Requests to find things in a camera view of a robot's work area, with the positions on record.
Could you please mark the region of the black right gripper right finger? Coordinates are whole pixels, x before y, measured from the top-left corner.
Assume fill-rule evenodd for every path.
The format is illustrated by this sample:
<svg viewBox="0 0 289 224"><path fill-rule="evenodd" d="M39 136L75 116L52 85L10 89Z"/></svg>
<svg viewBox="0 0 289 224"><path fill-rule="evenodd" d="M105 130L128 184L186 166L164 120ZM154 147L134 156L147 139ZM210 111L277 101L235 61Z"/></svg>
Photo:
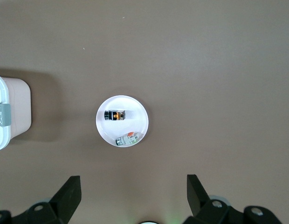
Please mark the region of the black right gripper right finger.
<svg viewBox="0 0 289 224"><path fill-rule="evenodd" d="M219 199L211 199L197 175L187 175L187 200L192 216L188 224L281 224L277 216L261 206L237 211Z"/></svg>

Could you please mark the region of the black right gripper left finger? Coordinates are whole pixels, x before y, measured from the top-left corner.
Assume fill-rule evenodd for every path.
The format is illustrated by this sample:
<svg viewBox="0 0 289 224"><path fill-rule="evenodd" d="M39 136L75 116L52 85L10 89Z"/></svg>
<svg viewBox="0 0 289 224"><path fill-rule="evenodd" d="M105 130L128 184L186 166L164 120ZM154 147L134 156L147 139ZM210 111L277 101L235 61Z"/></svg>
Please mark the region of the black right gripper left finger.
<svg viewBox="0 0 289 224"><path fill-rule="evenodd" d="M80 176L71 176L48 202L36 203L14 217L0 210L0 224L67 224L81 199Z"/></svg>

